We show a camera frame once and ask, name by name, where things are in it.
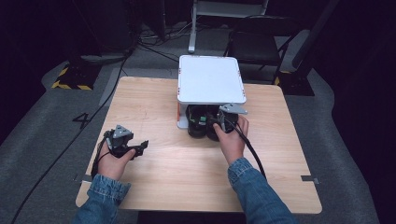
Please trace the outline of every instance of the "electrical cord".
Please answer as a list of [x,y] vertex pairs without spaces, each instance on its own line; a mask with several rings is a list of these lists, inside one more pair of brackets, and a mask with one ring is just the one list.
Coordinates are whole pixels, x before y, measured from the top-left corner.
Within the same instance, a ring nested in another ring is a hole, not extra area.
[[91,169],[91,177],[92,177],[92,179],[93,179],[93,178],[96,176],[96,174],[98,173],[98,170],[99,170],[98,163],[99,163],[99,161],[100,161],[105,155],[107,155],[108,153],[110,153],[110,152],[108,151],[105,155],[103,155],[103,156],[101,156],[101,157],[99,158],[100,152],[102,151],[103,144],[105,143],[105,141],[106,141],[106,139],[107,139],[108,137],[109,137],[109,132],[105,132],[102,141],[98,144],[98,147],[96,148],[96,156],[95,156],[95,159],[93,160],[93,165],[92,165],[92,169]]
[[[173,30],[174,28],[170,28],[171,31],[165,34],[165,40],[161,40],[157,35],[151,35],[149,30],[144,30],[142,31],[141,35],[139,36],[139,41],[146,45],[146,46],[160,46],[163,45],[164,43],[168,42],[169,40],[175,40],[175,39],[179,39],[181,38],[183,35],[190,35],[190,33],[186,33],[186,28],[188,28],[190,25],[192,24],[192,21],[187,23],[186,25],[184,25],[183,27],[181,27],[178,30]],[[148,34],[146,36],[142,36],[143,33],[148,32]],[[149,42],[143,42],[144,39],[152,39],[155,38],[154,43],[149,43]]]
[[232,122],[230,122],[228,119],[224,118],[224,120],[227,120],[227,122],[229,122],[233,128],[239,133],[239,136],[241,136],[241,138],[244,140],[244,142],[247,144],[247,148],[250,150],[251,154],[253,155],[254,159],[256,160],[257,164],[259,165],[260,168],[260,172],[262,173],[262,175],[264,176],[265,179],[267,179],[267,176],[265,175],[264,172],[264,168],[262,167],[262,162],[260,161],[259,156],[257,155],[256,151],[254,150],[253,146],[250,144],[250,141],[248,140],[248,138],[242,133],[242,129],[241,126],[239,126],[238,123],[237,126],[239,128],[239,130],[235,127],[235,125],[233,125]]
[[123,70],[123,68],[122,68],[122,72],[125,74],[125,76],[127,76],[127,77],[129,76],[128,73],[126,73],[126,72]]
[[35,184],[33,185],[33,187],[30,189],[29,193],[26,195],[26,197],[23,199],[23,202],[21,203],[21,205],[18,207],[18,210],[16,212],[16,214],[14,215],[14,218],[12,218],[11,224],[15,223],[15,221],[17,220],[18,215],[20,214],[23,206],[26,204],[27,200],[30,198],[30,196],[32,195],[32,193],[35,191],[35,189],[37,188],[37,186],[40,184],[40,182],[44,179],[44,177],[50,172],[50,170],[52,169],[52,167],[56,164],[56,162],[62,157],[62,155],[67,151],[67,149],[70,148],[70,146],[76,141],[76,139],[79,137],[79,135],[82,133],[82,131],[84,131],[84,129],[90,124],[91,120],[93,120],[93,118],[97,115],[97,113],[99,113],[99,111],[105,106],[105,104],[107,103],[107,101],[110,99],[110,97],[112,96],[114,90],[117,87],[117,84],[119,82],[120,79],[120,74],[121,74],[121,70],[122,67],[124,66],[126,60],[129,58],[125,57],[124,61],[122,62],[121,66],[120,66],[120,71],[119,71],[119,75],[117,77],[117,81],[113,87],[113,90],[111,91],[111,93],[107,96],[107,98],[105,99],[105,101],[101,104],[101,106],[99,106],[99,108],[93,113],[93,115],[91,116],[91,118],[87,121],[87,123],[85,125],[82,126],[82,128],[78,131],[78,133],[73,137],[73,139],[69,142],[69,144],[67,144],[67,146],[64,148],[64,150],[62,150],[61,154],[59,154],[59,156],[52,162],[52,164],[49,166],[49,168],[44,172],[44,174],[42,176],[40,176],[40,178],[38,178],[38,180],[35,182]]
[[122,57],[112,58],[112,59],[103,59],[103,60],[82,59],[82,60],[84,60],[88,65],[107,65],[107,64],[122,62],[125,59],[125,57],[129,57],[128,54]]
[[85,18],[85,16],[83,15],[82,11],[80,10],[80,8],[78,7],[77,3],[75,0],[73,0],[73,4],[76,8],[76,10],[78,11],[79,16],[82,18],[82,20],[84,21],[85,25],[87,26],[88,30],[90,31],[90,33],[92,34],[93,38],[95,38],[96,42],[101,45],[103,48],[108,49],[110,51],[117,51],[117,50],[130,50],[134,47],[134,41],[132,41],[131,46],[129,46],[128,48],[124,49],[124,48],[119,48],[119,47],[114,47],[114,46],[108,46],[105,45],[100,39],[99,37],[97,37],[96,33],[93,31],[93,29],[91,28],[90,24],[88,23],[87,19]]
[[[143,50],[143,51],[147,51],[147,52],[151,52],[152,50],[147,50],[147,49],[141,49],[141,50]],[[158,50],[155,50],[156,52],[159,52],[159,53],[162,53],[162,54],[167,54],[167,55],[171,55],[171,56],[173,56],[173,57],[175,57],[175,58],[177,58],[178,59],[178,56],[176,55],[176,54],[173,54],[173,53],[166,53],[166,52],[163,52],[163,51],[158,51]]]
[[173,59],[173,58],[171,58],[171,57],[168,57],[168,56],[166,56],[164,53],[161,53],[161,52],[159,52],[159,51],[157,51],[157,50],[155,50],[155,49],[151,49],[151,48],[149,48],[149,47],[146,47],[145,45],[143,45],[143,44],[141,44],[141,43],[138,43],[138,44],[139,44],[139,46],[141,46],[141,47],[143,47],[143,48],[145,48],[145,49],[148,49],[148,50],[150,50],[150,51],[152,51],[152,52],[154,52],[154,53],[158,53],[158,54],[162,55],[163,57],[165,57],[165,58],[167,58],[167,59],[170,59],[170,60],[172,60],[172,61],[178,63],[178,60],[175,60],[175,59]]

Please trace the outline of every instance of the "wooden table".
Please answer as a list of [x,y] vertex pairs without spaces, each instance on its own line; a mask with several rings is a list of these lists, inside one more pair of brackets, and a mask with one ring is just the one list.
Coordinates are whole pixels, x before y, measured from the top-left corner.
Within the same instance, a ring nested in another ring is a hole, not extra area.
[[[321,211],[282,90],[245,84],[248,139],[261,158],[269,184],[292,213]],[[128,162],[122,182],[132,183],[120,208],[163,211],[241,212],[227,179],[227,162],[219,143],[191,138],[177,127],[177,80],[123,77],[114,94],[98,142],[117,124],[134,133],[129,145],[149,140],[142,157]],[[93,151],[86,174],[91,172]],[[258,168],[245,149],[245,157]],[[83,182],[76,204],[87,200]]]

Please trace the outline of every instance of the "hand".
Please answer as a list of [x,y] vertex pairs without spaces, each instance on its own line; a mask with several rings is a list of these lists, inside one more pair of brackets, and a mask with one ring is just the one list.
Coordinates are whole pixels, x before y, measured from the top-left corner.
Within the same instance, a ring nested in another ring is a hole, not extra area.
[[[248,120],[239,115],[238,124],[242,129],[242,133],[248,137]],[[229,165],[237,159],[244,157],[245,141],[239,136],[236,130],[225,133],[217,123],[213,125],[213,128],[219,137],[221,151]]]
[[[105,141],[103,143],[102,150],[100,151],[99,158],[107,152],[109,152],[109,150],[107,142]],[[126,163],[131,160],[135,153],[136,151],[134,149],[129,150],[121,158],[114,157],[108,153],[99,161],[98,174],[119,181],[125,170]]]

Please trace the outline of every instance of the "denim jacket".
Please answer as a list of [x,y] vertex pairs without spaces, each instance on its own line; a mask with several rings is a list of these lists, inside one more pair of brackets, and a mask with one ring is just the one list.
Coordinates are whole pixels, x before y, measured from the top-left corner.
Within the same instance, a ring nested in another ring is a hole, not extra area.
[[[228,178],[247,223],[297,223],[267,180],[247,159],[233,162],[228,169]],[[88,190],[89,199],[79,208],[73,223],[115,223],[118,207],[130,187],[130,184],[96,175]]]
[[297,223],[289,208],[247,159],[239,158],[230,165],[228,179],[238,195],[247,223]]
[[72,223],[116,223],[117,210],[131,184],[96,175],[88,190],[88,200],[77,211]]

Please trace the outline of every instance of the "white stand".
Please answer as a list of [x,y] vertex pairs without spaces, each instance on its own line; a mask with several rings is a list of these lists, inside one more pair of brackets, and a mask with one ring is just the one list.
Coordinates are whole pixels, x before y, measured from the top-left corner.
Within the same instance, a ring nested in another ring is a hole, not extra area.
[[179,59],[177,127],[188,128],[188,105],[244,104],[238,62],[231,57],[183,55]]

